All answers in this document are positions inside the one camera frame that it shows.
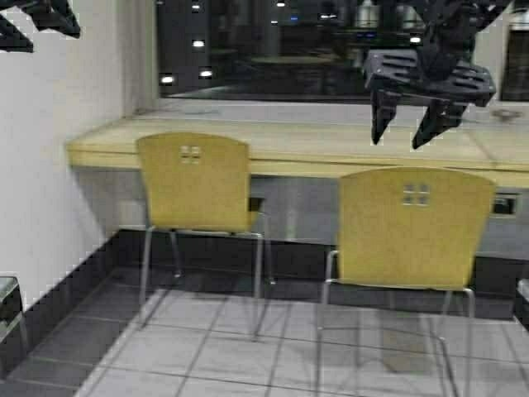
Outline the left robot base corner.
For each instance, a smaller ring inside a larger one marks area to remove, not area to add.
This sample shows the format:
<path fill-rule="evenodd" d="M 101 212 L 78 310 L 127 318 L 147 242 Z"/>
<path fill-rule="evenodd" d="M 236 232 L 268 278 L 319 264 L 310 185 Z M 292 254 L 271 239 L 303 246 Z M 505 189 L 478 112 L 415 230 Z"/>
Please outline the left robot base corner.
<path fill-rule="evenodd" d="M 23 354 L 29 352 L 29 337 L 21 289 L 17 277 L 1 276 L 1 341 L 19 327 Z"/>

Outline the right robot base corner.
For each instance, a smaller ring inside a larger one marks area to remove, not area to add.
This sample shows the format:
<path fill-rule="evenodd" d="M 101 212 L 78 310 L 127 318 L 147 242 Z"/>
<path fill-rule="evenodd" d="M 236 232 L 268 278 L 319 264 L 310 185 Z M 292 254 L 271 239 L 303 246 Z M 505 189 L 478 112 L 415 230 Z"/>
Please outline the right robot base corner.
<path fill-rule="evenodd" d="M 516 320 L 528 330 L 528 279 L 521 279 L 517 283 L 513 313 Z"/>

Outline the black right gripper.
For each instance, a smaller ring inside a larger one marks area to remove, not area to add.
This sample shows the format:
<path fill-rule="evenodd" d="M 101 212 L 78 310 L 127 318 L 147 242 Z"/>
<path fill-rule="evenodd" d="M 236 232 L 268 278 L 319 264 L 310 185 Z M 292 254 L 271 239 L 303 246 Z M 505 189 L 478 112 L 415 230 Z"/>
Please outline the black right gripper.
<path fill-rule="evenodd" d="M 364 76 L 365 87 L 372 91 L 375 145 L 396 116 L 399 94 L 432 99 L 412 139 L 414 150 L 457 128 L 469 103 L 487 106 L 496 84 L 488 69 L 468 61 L 478 32 L 465 24 L 428 24 L 419 45 L 369 51 Z"/>

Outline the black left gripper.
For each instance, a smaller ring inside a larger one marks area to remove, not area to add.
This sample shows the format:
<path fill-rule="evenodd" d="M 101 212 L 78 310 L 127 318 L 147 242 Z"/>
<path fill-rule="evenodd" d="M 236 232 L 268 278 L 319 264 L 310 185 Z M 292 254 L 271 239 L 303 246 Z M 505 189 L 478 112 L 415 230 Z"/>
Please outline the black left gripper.
<path fill-rule="evenodd" d="M 79 39 L 81 26 L 69 1 L 1 1 L 1 11 L 17 8 L 26 14 L 38 31 L 56 31 Z M 1 15 L 1 51 L 33 53 L 34 45 L 10 20 Z"/>

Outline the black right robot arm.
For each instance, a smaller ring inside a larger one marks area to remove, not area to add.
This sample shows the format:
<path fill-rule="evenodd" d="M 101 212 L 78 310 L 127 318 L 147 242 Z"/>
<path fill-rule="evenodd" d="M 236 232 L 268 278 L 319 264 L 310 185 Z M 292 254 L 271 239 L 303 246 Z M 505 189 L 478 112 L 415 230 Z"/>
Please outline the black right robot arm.
<path fill-rule="evenodd" d="M 426 107 L 412 139 L 418 149 L 457 128 L 469 105 L 485 108 L 497 92 L 490 71 L 467 60 L 476 36 L 508 8 L 508 1 L 411 1 L 425 27 L 413 48 L 370 50 L 364 66 L 370 92 L 371 140 L 378 144 L 403 97 Z"/>

